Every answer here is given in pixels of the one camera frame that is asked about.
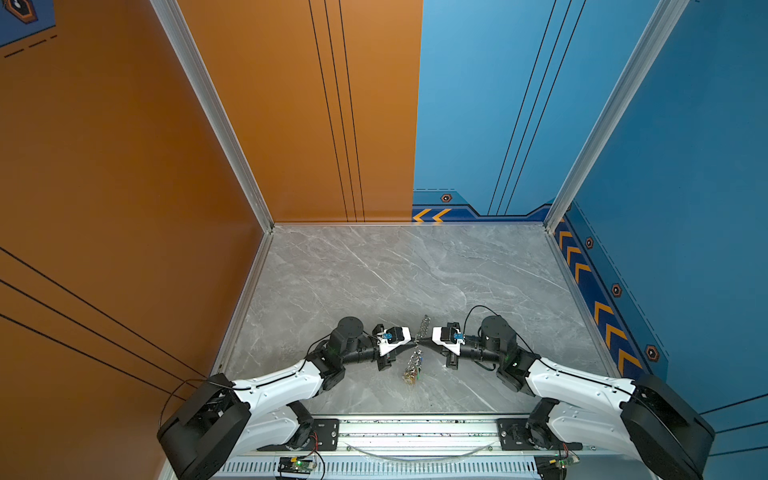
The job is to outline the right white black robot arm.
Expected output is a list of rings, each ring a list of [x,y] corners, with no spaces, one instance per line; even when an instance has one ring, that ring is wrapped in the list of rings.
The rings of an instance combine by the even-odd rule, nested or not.
[[[537,398],[524,442],[539,450],[595,446],[639,460],[661,479],[701,479],[715,431],[659,377],[591,374],[535,353],[500,315],[483,319],[477,334],[457,322],[435,327],[418,344],[447,357],[489,361],[507,388]]]

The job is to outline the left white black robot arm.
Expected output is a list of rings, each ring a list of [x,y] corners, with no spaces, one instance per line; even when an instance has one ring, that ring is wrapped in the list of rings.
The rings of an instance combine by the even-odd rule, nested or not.
[[[367,334],[360,319],[344,317],[288,368],[250,379],[219,373],[201,381],[172,415],[162,415],[157,439],[179,479],[209,479],[232,456],[261,447],[298,449],[312,425],[304,401],[340,383],[346,365],[374,362],[384,370],[416,345],[406,327],[378,325]]]

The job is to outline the bunch of coloured keys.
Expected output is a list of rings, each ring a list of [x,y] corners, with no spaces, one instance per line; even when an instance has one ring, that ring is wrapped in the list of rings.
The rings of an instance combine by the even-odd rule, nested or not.
[[[414,385],[421,375],[423,359],[421,356],[409,359],[406,369],[403,373],[403,380],[408,385]]]

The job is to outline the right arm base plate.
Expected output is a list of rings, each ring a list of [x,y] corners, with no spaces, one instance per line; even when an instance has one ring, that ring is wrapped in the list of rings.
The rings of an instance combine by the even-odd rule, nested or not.
[[[526,418],[502,417],[496,420],[503,451],[580,451],[580,442],[563,443],[547,427],[530,427]]]

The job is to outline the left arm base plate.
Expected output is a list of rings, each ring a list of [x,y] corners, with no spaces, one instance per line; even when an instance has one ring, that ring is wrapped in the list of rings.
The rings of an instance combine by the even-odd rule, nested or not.
[[[339,440],[340,421],[338,418],[314,418],[312,426],[300,426],[297,433],[282,445],[268,445],[258,448],[263,452],[312,451],[321,453],[336,451]]]

